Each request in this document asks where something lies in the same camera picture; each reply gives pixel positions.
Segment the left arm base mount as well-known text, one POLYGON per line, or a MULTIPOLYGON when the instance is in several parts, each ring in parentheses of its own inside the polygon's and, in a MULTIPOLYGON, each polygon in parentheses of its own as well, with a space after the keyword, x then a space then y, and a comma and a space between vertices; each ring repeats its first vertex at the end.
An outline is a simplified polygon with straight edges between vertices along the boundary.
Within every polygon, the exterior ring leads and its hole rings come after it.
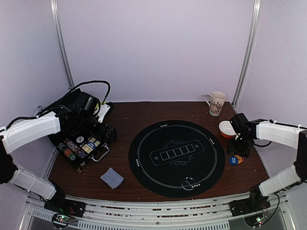
POLYGON ((51 223, 57 229, 63 229, 68 226, 76 226, 78 218, 82 218, 85 212, 86 204, 81 201, 65 199, 62 206, 44 202, 44 209, 51 210, 54 214, 51 217, 51 223))

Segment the orange big blind button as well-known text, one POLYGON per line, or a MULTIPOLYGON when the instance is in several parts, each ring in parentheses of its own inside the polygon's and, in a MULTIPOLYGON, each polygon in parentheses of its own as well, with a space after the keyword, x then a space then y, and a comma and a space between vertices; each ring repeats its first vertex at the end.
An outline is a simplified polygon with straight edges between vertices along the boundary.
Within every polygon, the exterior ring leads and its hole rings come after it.
POLYGON ((245 158, 239 155, 235 155, 235 157, 237 158, 237 163, 241 164, 245 161, 245 158))

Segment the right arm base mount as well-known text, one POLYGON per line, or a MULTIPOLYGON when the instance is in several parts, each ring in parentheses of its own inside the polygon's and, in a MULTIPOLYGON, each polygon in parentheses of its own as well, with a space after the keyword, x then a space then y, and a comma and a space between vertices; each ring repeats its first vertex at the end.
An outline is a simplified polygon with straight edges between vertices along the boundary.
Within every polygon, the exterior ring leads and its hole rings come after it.
POLYGON ((254 202, 250 198, 234 200, 229 203, 229 208, 233 217, 244 216, 244 222, 252 228, 261 227, 268 219, 268 208, 270 202, 261 200, 254 202))

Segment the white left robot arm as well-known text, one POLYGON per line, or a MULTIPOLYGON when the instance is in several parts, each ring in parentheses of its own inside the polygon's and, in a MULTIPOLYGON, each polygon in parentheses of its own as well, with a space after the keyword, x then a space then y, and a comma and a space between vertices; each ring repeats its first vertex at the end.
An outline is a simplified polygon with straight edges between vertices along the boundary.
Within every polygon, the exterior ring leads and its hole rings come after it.
POLYGON ((59 213, 69 209, 69 202, 65 193, 58 185, 47 179, 43 179, 29 170, 13 162, 11 153, 14 150, 30 142, 45 136, 52 136, 56 147, 60 144, 69 145, 73 139, 81 136, 89 136, 83 140, 84 146, 93 148, 86 152, 83 148, 77 147, 73 151, 74 158, 69 160, 78 162, 83 167, 89 159, 94 160, 94 155, 99 148, 106 148, 107 145, 117 137, 116 129, 93 114, 78 115, 69 108, 60 105, 55 110, 45 115, 35 117, 23 117, 21 122, 6 126, 0 131, 0 182, 1 184, 11 183, 28 192, 40 196, 44 201, 50 201, 53 208, 59 213))

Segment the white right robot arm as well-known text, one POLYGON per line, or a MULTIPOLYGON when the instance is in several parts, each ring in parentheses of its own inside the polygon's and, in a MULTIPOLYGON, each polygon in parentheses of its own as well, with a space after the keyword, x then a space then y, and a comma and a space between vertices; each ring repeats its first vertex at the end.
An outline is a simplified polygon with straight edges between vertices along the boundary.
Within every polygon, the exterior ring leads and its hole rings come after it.
POLYGON ((269 170, 269 179, 251 188, 244 205, 257 211, 268 199, 281 190, 302 184, 307 179, 307 129, 273 120, 249 121, 244 114, 230 119, 236 137, 228 142, 228 151, 247 158, 253 147, 269 170))

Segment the blue small blind button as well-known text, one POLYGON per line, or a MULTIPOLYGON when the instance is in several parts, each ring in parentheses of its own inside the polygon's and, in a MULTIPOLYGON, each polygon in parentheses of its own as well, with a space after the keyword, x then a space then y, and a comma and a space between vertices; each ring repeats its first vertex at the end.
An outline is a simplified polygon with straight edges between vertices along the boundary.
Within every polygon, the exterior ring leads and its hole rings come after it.
POLYGON ((238 158, 236 156, 232 156, 232 157, 229 158, 229 163, 231 165, 238 165, 239 160, 238 160, 238 158))

